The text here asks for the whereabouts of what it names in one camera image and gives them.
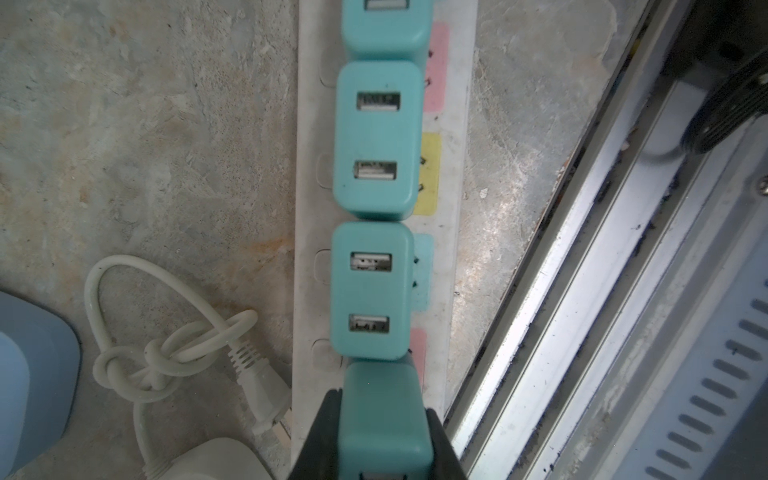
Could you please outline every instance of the usb charger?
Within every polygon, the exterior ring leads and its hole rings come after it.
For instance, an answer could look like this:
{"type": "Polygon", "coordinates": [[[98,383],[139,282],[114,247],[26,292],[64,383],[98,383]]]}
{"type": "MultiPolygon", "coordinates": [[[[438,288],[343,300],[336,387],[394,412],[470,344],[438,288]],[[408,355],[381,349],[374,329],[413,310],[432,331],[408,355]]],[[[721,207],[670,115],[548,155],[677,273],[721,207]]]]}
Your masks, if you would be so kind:
{"type": "Polygon", "coordinates": [[[341,35],[352,60],[409,60],[424,71],[432,0],[343,0],[341,35]]]}
{"type": "Polygon", "coordinates": [[[424,84],[409,61],[354,61],[336,85],[333,195],[350,213],[402,220],[419,194],[424,84]]]}
{"type": "Polygon", "coordinates": [[[408,351],[414,238],[397,222],[348,222],[331,246],[331,343],[343,356],[394,360],[408,351]]]}
{"type": "Polygon", "coordinates": [[[419,375],[410,355],[354,360],[339,415],[339,480],[426,480],[434,453],[419,375]]]}

